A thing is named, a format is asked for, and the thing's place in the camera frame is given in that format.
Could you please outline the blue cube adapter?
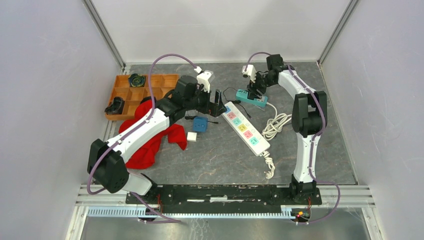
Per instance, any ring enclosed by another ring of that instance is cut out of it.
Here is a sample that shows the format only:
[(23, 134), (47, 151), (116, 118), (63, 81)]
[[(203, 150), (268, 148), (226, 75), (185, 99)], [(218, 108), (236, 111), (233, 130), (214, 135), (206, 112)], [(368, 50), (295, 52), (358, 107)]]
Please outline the blue cube adapter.
[(193, 119), (193, 127), (192, 130), (198, 133), (204, 133), (208, 128), (208, 118), (202, 116), (196, 116)]

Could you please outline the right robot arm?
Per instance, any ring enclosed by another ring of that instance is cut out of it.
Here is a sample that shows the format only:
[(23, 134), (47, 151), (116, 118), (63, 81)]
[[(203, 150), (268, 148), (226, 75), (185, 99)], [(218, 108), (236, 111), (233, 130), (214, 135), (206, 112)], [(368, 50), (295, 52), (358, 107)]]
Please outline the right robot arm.
[(260, 73), (247, 62), (242, 74), (250, 78), (248, 98), (260, 98), (268, 87), (279, 85), (293, 98), (291, 125), (297, 136), (297, 160), (289, 184), (289, 199), (302, 204), (317, 189), (315, 163), (318, 143), (327, 126), (327, 94), (310, 87), (285, 63), (280, 54), (267, 54), (267, 72)]

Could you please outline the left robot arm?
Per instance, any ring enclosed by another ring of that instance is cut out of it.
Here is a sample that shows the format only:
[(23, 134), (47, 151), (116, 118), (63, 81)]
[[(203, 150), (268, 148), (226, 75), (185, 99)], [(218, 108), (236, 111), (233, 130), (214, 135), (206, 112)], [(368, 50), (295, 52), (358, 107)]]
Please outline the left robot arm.
[(208, 70), (196, 77), (181, 76), (174, 89), (165, 97), (153, 100), (147, 114), (123, 133), (107, 141), (96, 139), (92, 142), (87, 172), (90, 179), (102, 185), (96, 193), (108, 191), (113, 194), (125, 190), (138, 194), (145, 204), (153, 203), (157, 198), (153, 182), (141, 173), (128, 171), (126, 163), (154, 136), (184, 118), (187, 111), (195, 110), (212, 117), (226, 112), (220, 90), (216, 90), (214, 101), (210, 101), (210, 81), (213, 78), (214, 74)]

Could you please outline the black charger plug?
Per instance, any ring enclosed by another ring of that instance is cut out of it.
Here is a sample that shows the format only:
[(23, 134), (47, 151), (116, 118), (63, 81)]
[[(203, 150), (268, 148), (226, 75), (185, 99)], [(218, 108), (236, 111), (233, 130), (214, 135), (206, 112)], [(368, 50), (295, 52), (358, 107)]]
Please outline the black charger plug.
[(198, 115), (187, 115), (184, 117), (185, 120), (199, 120), (199, 121), (203, 121), (203, 122), (207, 122), (207, 123), (212, 123), (212, 124), (220, 124), (220, 122), (218, 121), (212, 121), (209, 120), (207, 117), (203, 117), (203, 116), (198, 116)]

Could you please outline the white power strip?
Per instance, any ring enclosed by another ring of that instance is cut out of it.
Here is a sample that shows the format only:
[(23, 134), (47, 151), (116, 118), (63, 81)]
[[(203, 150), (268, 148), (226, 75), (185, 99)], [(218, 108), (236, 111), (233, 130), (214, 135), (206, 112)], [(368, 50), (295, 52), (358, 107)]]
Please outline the white power strip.
[(226, 112), (221, 116), (244, 141), (255, 156), (263, 156), (270, 148), (270, 143), (261, 135), (248, 118), (232, 103), (224, 105)]

